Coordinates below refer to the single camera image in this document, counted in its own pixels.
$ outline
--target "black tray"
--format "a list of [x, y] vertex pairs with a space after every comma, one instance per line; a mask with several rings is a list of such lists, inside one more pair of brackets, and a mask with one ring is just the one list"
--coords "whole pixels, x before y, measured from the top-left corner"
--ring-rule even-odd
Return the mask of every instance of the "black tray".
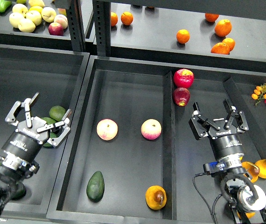
[[[191, 69], [196, 79], [190, 88], [189, 104], [178, 107], [173, 105], [173, 88], [167, 77], [184, 67]], [[202, 165], [215, 158], [209, 140], [196, 141], [188, 125], [192, 104], [198, 102], [211, 119], [226, 117], [222, 101], [236, 99], [230, 94], [231, 89], [255, 85], [265, 80], [263, 76], [266, 74], [91, 56], [79, 97], [82, 110], [78, 106], [74, 115], [78, 121], [77, 130], [72, 133], [74, 142], [66, 143], [47, 218], [62, 223], [211, 223], [192, 177], [203, 172]], [[95, 128], [103, 118], [111, 118], [119, 125], [119, 133], [111, 142], [97, 136]], [[161, 123], [163, 120], [163, 133], [154, 142], [140, 134], [142, 122], [149, 118]], [[249, 127], [256, 124], [255, 119], [253, 122], [249, 119]], [[240, 138], [244, 160], [255, 162], [261, 153], [252, 134], [256, 130], [241, 134]], [[162, 143], [167, 143], [163, 153]], [[99, 203], [91, 203], [86, 185], [97, 170], [104, 175], [105, 193]], [[199, 177], [196, 183], [210, 204], [220, 194], [216, 179]], [[150, 210], [144, 199], [147, 187], [154, 184], [171, 193], [167, 207], [157, 212]], [[259, 179], [256, 184], [266, 192], [266, 180]], [[224, 208], [225, 201], [220, 199], [216, 208], [219, 223], [233, 223]]]
[[[45, 0], [44, 3], [46, 6], [55, 9], [58, 14], [58, 10], [52, 0]], [[42, 20], [42, 24], [36, 27], [33, 33], [23, 33], [19, 29], [13, 28], [9, 22], [9, 15], [12, 13], [12, 8], [15, 4], [13, 2], [6, 12], [0, 13], [0, 44], [72, 50], [69, 27], [64, 31], [63, 36], [50, 35], [48, 32], [50, 23], [44, 20]], [[25, 6], [28, 9], [30, 8], [28, 2], [25, 3]], [[85, 41], [93, 43], [95, 32], [92, 19], [92, 1], [82, 0], [81, 8]]]
[[[48, 117], [54, 105], [75, 110], [88, 57], [88, 53], [74, 55], [68, 51], [0, 46], [1, 155], [5, 155], [2, 146], [15, 130], [4, 121], [15, 101], [24, 101], [39, 92], [32, 116], [40, 118]], [[22, 121], [24, 116], [21, 111], [17, 119]], [[3, 217], [45, 218], [64, 144], [56, 149], [41, 149], [35, 159], [40, 164], [39, 172], [24, 180], [26, 196], [9, 202]]]
[[[220, 15], [216, 23], [229, 19], [232, 31], [227, 37], [236, 41], [227, 56], [210, 53], [224, 38], [214, 33], [216, 23], [207, 22], [204, 13], [119, 3], [111, 3], [111, 11], [119, 17], [111, 28], [113, 57], [266, 72], [266, 21]], [[130, 26], [120, 20], [124, 11], [134, 16]], [[190, 32], [186, 44], [176, 40], [180, 29]]]

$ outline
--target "cable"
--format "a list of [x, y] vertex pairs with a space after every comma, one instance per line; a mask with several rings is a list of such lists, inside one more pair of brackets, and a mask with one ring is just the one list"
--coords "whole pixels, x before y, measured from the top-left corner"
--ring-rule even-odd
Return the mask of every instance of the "cable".
[[212, 206], [212, 212], [213, 212], [213, 216], [216, 220], [216, 223], [217, 223], [217, 219], [216, 219], [216, 213], [215, 213], [215, 207], [216, 207], [216, 203], [217, 201], [221, 198], [222, 194], [218, 195], [213, 203], [213, 206]]
[[204, 198], [204, 196], [202, 195], [202, 193], [199, 191], [199, 189], [197, 188], [196, 184], [195, 184], [195, 178], [198, 176], [203, 176], [203, 175], [208, 175], [208, 173], [200, 173], [200, 174], [195, 174], [194, 177], [192, 178], [192, 182], [194, 185], [195, 190], [198, 192], [199, 196], [203, 199], [203, 201], [206, 203], [209, 211], [210, 211], [210, 215], [213, 219], [214, 224], [217, 224], [217, 220], [215, 219], [215, 214], [213, 213], [209, 203], [207, 202], [207, 200]]

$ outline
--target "apple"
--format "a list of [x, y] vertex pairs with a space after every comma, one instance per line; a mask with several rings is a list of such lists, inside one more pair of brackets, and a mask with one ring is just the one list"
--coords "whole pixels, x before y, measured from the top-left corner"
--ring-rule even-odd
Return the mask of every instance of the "apple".
[[97, 125], [97, 134], [105, 141], [113, 139], [117, 133], [118, 125], [111, 119], [103, 119]]
[[174, 74], [174, 83], [176, 87], [189, 88], [194, 81], [193, 72], [188, 69], [180, 69]]
[[50, 35], [63, 36], [63, 27], [58, 22], [50, 23], [48, 31]]
[[16, 4], [12, 9], [13, 13], [21, 13], [25, 18], [26, 13], [28, 12], [28, 8], [23, 4]]
[[21, 32], [32, 33], [35, 30], [35, 24], [30, 19], [20, 19], [18, 28]]
[[64, 16], [67, 16], [67, 11], [64, 8], [58, 8], [58, 13]]
[[141, 134], [149, 140], [157, 139], [161, 134], [161, 125], [155, 119], [149, 119], [143, 122], [141, 126]]
[[174, 102], [179, 106], [186, 106], [190, 99], [190, 92], [184, 87], [176, 88], [173, 93]]
[[54, 22], [58, 22], [60, 25], [62, 25], [62, 27], [64, 29], [66, 29], [68, 27], [68, 19], [64, 15], [61, 15], [61, 14], [60, 15], [57, 15], [54, 18]]
[[36, 26], [42, 22], [42, 16], [38, 11], [32, 10], [26, 13], [26, 19], [30, 19]]
[[14, 28], [19, 28], [18, 24], [21, 19], [24, 19], [24, 16], [21, 13], [12, 13], [9, 16], [9, 21]]
[[51, 7], [45, 7], [42, 10], [42, 18], [46, 22], [53, 22], [56, 17], [56, 11]]

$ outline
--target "robotic arm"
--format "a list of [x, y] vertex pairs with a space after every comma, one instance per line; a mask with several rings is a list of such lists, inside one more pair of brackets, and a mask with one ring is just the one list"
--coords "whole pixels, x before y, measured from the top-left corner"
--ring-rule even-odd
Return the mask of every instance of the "robotic arm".
[[[5, 205], [12, 199], [22, 198], [26, 194], [22, 181], [30, 178], [39, 170], [39, 164], [34, 160], [43, 144], [48, 142], [58, 147], [70, 133], [68, 116], [71, 110], [68, 109], [62, 121], [47, 125], [46, 121], [39, 117], [32, 117], [30, 107], [38, 99], [39, 93], [24, 102], [16, 101], [8, 113], [5, 121], [16, 126], [15, 132], [9, 137], [2, 149], [7, 154], [0, 156], [0, 215]], [[25, 110], [25, 120], [17, 121], [19, 112]], [[57, 138], [50, 138], [50, 132], [62, 132]]]
[[189, 120], [190, 128], [196, 140], [209, 138], [216, 159], [215, 162], [204, 164], [204, 173], [200, 175], [221, 177], [221, 195], [229, 203], [235, 223], [250, 224], [245, 213], [260, 211], [266, 224], [266, 194], [259, 186], [251, 183], [252, 177], [242, 167], [240, 161], [244, 151], [238, 134], [249, 130], [246, 118], [244, 113], [238, 111], [229, 100], [224, 100], [223, 104], [228, 113], [227, 117], [213, 120], [201, 114], [197, 102], [193, 104], [194, 112]]

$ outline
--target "shelf post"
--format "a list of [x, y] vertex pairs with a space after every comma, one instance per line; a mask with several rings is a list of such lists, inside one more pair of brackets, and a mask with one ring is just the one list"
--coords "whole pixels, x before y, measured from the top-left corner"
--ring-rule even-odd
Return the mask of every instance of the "shelf post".
[[98, 56], [111, 55], [111, 3], [105, 1], [92, 1], [95, 21]]

